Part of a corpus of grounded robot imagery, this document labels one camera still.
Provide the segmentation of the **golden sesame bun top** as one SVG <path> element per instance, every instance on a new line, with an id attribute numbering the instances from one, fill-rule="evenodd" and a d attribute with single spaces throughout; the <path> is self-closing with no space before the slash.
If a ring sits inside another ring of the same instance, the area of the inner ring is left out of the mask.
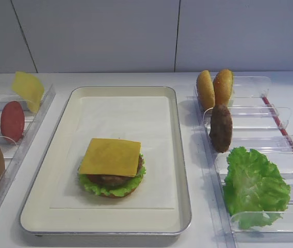
<path id="1" fill-rule="evenodd" d="M 229 69 L 223 69 L 217 73 L 213 80 L 215 105 L 228 106 L 233 90 L 233 77 L 233 72 Z"/>

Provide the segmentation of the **yellow cheese slice on burger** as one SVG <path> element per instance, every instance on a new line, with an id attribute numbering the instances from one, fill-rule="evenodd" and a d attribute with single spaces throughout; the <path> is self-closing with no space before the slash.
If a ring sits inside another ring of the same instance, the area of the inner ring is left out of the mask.
<path id="1" fill-rule="evenodd" d="M 134 177 L 141 143 L 124 139 L 93 138 L 80 164 L 79 173 Z"/>

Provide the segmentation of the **brown meat patty on burger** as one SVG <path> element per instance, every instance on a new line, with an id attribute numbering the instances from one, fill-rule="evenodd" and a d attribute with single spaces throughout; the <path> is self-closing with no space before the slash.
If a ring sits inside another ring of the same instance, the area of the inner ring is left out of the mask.
<path id="1" fill-rule="evenodd" d="M 86 175 L 89 181 L 99 185 L 109 187 L 118 187 L 132 179 L 132 177 L 115 176 L 115 175 Z"/>

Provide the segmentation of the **brown meat patty in rack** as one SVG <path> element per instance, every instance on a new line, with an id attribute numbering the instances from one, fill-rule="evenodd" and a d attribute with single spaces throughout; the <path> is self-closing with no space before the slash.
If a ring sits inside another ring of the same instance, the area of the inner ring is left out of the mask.
<path id="1" fill-rule="evenodd" d="M 233 122 L 226 105 L 216 105 L 210 118 L 210 140 L 216 152 L 224 153 L 232 140 Z"/>

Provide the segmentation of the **green lettuce on burger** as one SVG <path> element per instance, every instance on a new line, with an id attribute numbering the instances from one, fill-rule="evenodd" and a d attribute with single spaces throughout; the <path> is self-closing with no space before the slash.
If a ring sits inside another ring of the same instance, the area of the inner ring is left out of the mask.
<path id="1" fill-rule="evenodd" d="M 146 172 L 143 155 L 139 154 L 135 177 L 115 175 L 78 174 L 83 188 L 94 195 L 121 198 L 133 192 L 141 183 Z"/>

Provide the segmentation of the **yellow cheese slice in rack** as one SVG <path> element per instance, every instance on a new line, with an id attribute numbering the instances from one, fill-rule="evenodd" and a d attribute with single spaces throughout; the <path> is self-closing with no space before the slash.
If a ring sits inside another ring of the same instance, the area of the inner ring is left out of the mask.
<path id="1" fill-rule="evenodd" d="M 44 86 L 34 75 L 17 71 L 11 89 L 26 101 L 28 109 L 36 114 L 39 111 Z"/>

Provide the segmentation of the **green lettuce leaf in rack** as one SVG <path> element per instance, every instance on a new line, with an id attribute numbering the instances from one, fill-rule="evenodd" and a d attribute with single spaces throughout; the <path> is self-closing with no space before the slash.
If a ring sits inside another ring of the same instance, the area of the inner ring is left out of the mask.
<path id="1" fill-rule="evenodd" d="M 272 225 L 290 201 L 290 186 L 278 167 L 255 149 L 234 148 L 227 157 L 223 186 L 228 213 L 240 229 Z"/>

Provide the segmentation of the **red tomato slice in rack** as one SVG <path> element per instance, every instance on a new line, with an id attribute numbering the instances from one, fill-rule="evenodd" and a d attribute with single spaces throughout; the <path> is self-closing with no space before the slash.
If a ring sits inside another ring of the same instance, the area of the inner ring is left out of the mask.
<path id="1" fill-rule="evenodd" d="M 25 115 L 19 102 L 7 103 L 1 114 L 1 133 L 9 143 L 18 142 L 25 127 Z"/>

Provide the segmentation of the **white paper tray liner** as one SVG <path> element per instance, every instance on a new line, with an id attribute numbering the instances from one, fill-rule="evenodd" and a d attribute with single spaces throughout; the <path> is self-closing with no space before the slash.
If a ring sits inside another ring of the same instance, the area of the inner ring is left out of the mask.
<path id="1" fill-rule="evenodd" d="M 169 102 L 166 97 L 83 97 L 62 120 L 59 135 L 58 183 L 52 208 L 173 209 L 176 181 Z M 77 170 L 92 138 L 141 143 L 146 174 L 138 188 L 124 198 L 87 192 Z"/>

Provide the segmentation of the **golden bun half left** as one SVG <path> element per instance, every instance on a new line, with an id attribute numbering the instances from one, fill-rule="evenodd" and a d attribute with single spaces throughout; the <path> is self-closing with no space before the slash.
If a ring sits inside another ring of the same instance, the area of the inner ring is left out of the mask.
<path id="1" fill-rule="evenodd" d="M 197 93 L 204 110 L 215 106 L 214 87 L 208 70 L 203 70 L 197 77 Z"/>

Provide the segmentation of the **bottom bun on tray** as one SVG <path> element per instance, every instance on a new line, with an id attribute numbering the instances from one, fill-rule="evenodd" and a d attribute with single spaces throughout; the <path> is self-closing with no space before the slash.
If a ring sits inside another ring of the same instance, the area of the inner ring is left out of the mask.
<path id="1" fill-rule="evenodd" d="M 111 189 L 102 187 L 99 196 L 107 198 L 123 198 L 134 192 L 138 186 L 138 184 L 123 184 Z"/>

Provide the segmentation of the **clear acrylic right rack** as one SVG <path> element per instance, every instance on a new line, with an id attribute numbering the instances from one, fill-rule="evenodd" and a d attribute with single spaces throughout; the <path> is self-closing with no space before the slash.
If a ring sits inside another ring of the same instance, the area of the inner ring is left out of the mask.
<path id="1" fill-rule="evenodd" d="M 217 247 L 278 247 L 284 242 L 293 242 L 293 152 L 285 137 L 274 122 L 271 110 L 279 117 L 286 129 L 291 109 L 271 104 L 267 98 L 271 82 L 262 76 L 237 76 L 234 78 L 232 97 L 228 109 L 233 120 L 230 148 L 255 149 L 277 165 L 284 181 L 290 186 L 290 202 L 281 212 L 282 217 L 272 225 L 240 229 L 223 200 L 224 180 L 227 176 L 228 152 L 218 153 L 210 141 L 211 110 L 204 110 L 193 92 L 192 102 L 197 115 L 201 140 L 206 157 L 203 174 L 205 182 L 212 186 L 213 201 L 211 217 L 215 230 Z"/>

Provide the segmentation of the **clear acrylic rack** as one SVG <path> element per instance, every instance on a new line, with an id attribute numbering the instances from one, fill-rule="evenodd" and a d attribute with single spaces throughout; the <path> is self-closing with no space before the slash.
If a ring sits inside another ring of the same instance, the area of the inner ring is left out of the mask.
<path id="1" fill-rule="evenodd" d="M 223 200 L 224 180 L 227 176 L 228 152 L 218 153 L 210 141 L 211 110 L 204 110 L 193 92 L 192 102 L 197 115 L 201 140 L 206 157 L 203 174 L 205 182 L 212 186 L 213 201 L 211 217 L 215 230 L 217 247 L 278 247 L 284 242 L 293 242 L 293 152 L 285 137 L 274 122 L 271 110 L 279 117 L 286 129 L 291 109 L 271 104 L 267 98 L 271 82 L 262 76 L 237 76 L 234 78 L 232 97 L 228 109 L 233 120 L 230 148 L 255 149 L 277 165 L 284 181 L 290 186 L 290 202 L 281 212 L 282 217 L 272 225 L 240 229 Z"/>
<path id="2" fill-rule="evenodd" d="M 10 101 L 17 101 L 21 105 L 25 116 L 23 137 L 18 142 L 8 142 L 4 137 L 2 137 L 0 131 L 0 148 L 5 160 L 5 170 L 3 175 L 0 177 L 0 206 L 29 150 L 32 141 L 34 140 L 36 133 L 39 130 L 39 127 L 44 120 L 49 107 L 53 102 L 55 94 L 56 92 L 54 86 L 50 86 L 45 90 L 45 93 L 41 98 L 39 111 L 36 114 L 29 111 L 27 101 L 20 98 L 20 96 L 10 93 L 0 94 L 0 119 L 4 106 Z"/>

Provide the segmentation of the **clear acrylic left rack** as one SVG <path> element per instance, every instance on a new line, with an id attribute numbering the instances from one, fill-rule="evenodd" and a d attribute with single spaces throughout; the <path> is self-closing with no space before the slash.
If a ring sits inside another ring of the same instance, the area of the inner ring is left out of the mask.
<path id="1" fill-rule="evenodd" d="M 54 86 L 50 86 L 45 90 L 45 93 L 41 98 L 39 111 L 36 114 L 29 111 L 27 101 L 20 98 L 20 96 L 10 93 L 0 94 L 0 119 L 4 106 L 10 101 L 17 101 L 21 105 L 25 116 L 23 137 L 18 142 L 8 142 L 4 137 L 2 137 L 0 131 L 0 148 L 5 160 L 5 170 L 3 175 L 0 177 L 0 206 L 29 150 L 32 141 L 34 140 L 36 133 L 39 130 L 39 127 L 44 120 L 49 107 L 53 102 L 55 94 L 56 92 Z"/>

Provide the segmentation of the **metal baking tray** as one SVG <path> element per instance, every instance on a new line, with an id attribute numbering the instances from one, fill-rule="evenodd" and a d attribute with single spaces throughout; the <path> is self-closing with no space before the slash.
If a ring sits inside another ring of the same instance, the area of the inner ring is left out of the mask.
<path id="1" fill-rule="evenodd" d="M 59 133 L 83 97 L 166 97 L 171 119 L 176 206 L 173 209 L 52 208 L 60 160 Z M 72 91 L 21 211 L 21 226 L 38 235 L 164 235 L 176 236 L 191 222 L 191 206 L 175 91 L 164 86 L 89 86 Z"/>

